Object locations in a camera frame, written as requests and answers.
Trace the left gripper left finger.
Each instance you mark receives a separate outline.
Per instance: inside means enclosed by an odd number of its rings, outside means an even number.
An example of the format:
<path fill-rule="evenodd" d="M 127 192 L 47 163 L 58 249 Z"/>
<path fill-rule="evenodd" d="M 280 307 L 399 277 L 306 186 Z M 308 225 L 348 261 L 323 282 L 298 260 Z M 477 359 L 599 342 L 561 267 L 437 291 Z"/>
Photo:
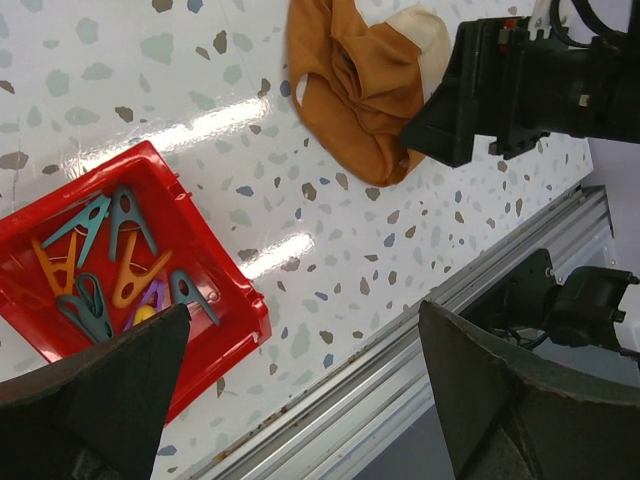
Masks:
<path fill-rule="evenodd" d="M 150 478 L 190 321 L 179 304 L 2 382 L 2 478 Z"/>

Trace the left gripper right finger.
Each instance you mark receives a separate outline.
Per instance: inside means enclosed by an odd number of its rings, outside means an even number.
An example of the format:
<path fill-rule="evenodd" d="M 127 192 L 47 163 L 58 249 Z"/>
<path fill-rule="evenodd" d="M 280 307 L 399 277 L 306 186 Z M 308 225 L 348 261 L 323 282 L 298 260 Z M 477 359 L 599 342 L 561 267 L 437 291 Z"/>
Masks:
<path fill-rule="evenodd" d="M 419 333 L 458 479 L 636 479 L 639 391 L 545 360 L 434 302 Z"/>

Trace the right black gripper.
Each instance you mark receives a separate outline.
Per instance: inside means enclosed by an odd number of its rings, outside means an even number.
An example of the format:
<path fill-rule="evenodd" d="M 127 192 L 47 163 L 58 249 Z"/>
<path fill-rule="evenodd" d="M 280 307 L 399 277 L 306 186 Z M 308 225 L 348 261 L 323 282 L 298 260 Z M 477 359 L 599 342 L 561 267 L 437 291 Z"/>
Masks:
<path fill-rule="evenodd" d="M 474 139 L 506 160 L 552 133 L 627 143 L 639 140 L 639 45 L 595 37 L 570 48 L 556 35 L 529 36 L 527 19 L 459 25 L 453 77 L 399 134 L 400 144 L 448 167 L 471 162 Z"/>

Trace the brown orange underwear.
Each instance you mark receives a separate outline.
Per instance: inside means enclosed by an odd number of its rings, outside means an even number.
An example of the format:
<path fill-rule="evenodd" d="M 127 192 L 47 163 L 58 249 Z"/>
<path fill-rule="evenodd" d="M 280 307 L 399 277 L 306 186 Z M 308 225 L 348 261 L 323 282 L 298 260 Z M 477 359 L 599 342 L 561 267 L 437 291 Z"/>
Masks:
<path fill-rule="evenodd" d="M 451 52 L 445 22 L 422 5 L 369 25 L 353 1 L 293 1 L 286 41 L 303 124 L 360 180 L 401 182 L 424 158 L 399 135 L 443 79 Z"/>

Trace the dark teal clothespin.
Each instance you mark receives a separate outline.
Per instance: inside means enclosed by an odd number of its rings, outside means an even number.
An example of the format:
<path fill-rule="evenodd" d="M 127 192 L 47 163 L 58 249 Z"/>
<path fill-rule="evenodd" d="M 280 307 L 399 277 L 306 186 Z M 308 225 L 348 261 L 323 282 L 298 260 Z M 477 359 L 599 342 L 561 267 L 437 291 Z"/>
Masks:
<path fill-rule="evenodd" d="M 56 299 L 58 310 L 94 344 L 114 336 L 105 297 L 99 279 L 90 273 L 79 274 L 75 294 Z"/>

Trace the yellow clothespin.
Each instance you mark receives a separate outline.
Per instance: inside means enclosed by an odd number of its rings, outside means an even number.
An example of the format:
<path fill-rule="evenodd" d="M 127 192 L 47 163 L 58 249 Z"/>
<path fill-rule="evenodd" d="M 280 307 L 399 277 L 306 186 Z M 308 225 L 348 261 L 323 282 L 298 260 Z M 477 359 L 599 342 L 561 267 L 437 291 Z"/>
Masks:
<path fill-rule="evenodd" d="M 133 325 L 138 325 L 156 314 L 155 309 L 151 305 L 140 306 L 133 317 Z"/>

